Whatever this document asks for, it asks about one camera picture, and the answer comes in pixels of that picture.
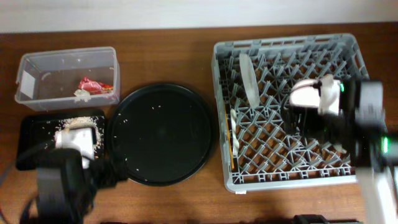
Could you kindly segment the wooden chopstick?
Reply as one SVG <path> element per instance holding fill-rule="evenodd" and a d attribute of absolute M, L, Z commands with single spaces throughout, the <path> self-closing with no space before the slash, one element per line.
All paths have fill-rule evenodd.
<path fill-rule="evenodd" d="M 225 105 L 224 105 L 224 118 L 226 119 L 226 132 L 227 132 L 227 140 L 228 140 L 228 147 L 229 147 L 229 158 L 230 158 L 231 170 L 234 170 L 233 148 L 231 145 L 231 135 L 229 133 L 228 114 L 227 114 Z"/>

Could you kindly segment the white plastic fork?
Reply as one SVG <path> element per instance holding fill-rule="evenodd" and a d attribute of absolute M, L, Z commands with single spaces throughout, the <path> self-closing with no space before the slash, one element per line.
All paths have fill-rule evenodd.
<path fill-rule="evenodd" d="M 232 133 L 232 137 L 233 137 L 233 143 L 232 143 L 233 156 L 236 157 L 238 155 L 239 141 L 238 141 L 237 136 L 236 136 L 236 127 L 237 127 L 236 118 L 237 118 L 237 115 L 236 115 L 236 111 L 234 109 L 230 110 L 230 116 L 231 116 L 231 133 Z"/>

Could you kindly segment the grey dishwasher rack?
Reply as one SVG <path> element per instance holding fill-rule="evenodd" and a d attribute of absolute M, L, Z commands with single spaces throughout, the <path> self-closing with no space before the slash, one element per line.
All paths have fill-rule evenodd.
<path fill-rule="evenodd" d="M 239 67 L 239 54 L 251 58 L 260 105 L 251 108 Z M 224 186 L 230 192 L 288 189 L 356 182 L 349 154 L 328 142 L 288 134 L 280 106 L 302 80 L 331 74 L 339 80 L 370 79 L 351 34 L 310 35 L 219 42 L 212 58 L 220 125 Z M 224 118 L 236 111 L 238 155 L 231 170 Z"/>

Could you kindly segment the grey plate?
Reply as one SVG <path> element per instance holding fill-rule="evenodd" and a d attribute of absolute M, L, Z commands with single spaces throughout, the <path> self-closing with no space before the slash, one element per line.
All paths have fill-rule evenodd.
<path fill-rule="evenodd" d="M 259 89 L 254 66 L 249 55 L 239 54 L 239 67 L 250 107 L 257 108 L 260 105 Z"/>

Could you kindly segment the peanut shells and rice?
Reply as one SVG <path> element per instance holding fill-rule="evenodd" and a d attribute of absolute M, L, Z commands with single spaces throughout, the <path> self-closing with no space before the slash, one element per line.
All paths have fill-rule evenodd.
<path fill-rule="evenodd" d="M 93 128 L 95 134 L 94 149 L 100 149 L 103 146 L 104 124 L 102 116 L 82 116 L 77 118 L 61 119 L 55 126 L 55 132 L 64 129 Z"/>

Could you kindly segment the red snack wrapper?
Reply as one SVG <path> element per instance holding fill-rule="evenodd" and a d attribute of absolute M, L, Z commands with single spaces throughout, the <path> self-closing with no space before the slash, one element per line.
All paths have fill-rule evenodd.
<path fill-rule="evenodd" d="M 87 91 L 91 95 L 107 94 L 113 91 L 113 86 L 90 80 L 84 77 L 78 86 L 79 89 Z"/>

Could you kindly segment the pink bowl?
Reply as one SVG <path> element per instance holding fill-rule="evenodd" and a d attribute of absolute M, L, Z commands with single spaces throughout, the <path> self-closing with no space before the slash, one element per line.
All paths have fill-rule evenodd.
<path fill-rule="evenodd" d="M 306 79 L 297 82 L 289 96 L 289 105 L 301 108 L 318 108 L 320 104 L 321 82 Z"/>

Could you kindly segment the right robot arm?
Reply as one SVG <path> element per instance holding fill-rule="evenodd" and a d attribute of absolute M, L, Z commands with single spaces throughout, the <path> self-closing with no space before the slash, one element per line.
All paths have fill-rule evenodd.
<path fill-rule="evenodd" d="M 382 81 L 331 74 L 302 80 L 280 112 L 286 133 L 349 154 L 368 223 L 397 223 L 397 133 L 386 128 Z"/>

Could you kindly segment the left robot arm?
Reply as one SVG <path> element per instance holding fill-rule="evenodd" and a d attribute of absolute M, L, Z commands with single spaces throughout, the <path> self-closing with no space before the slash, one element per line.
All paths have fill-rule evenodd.
<path fill-rule="evenodd" d="M 126 160 L 95 158 L 95 140 L 92 127 L 64 129 L 17 156 L 36 170 L 38 190 L 20 223 L 82 223 L 97 191 L 127 180 Z"/>

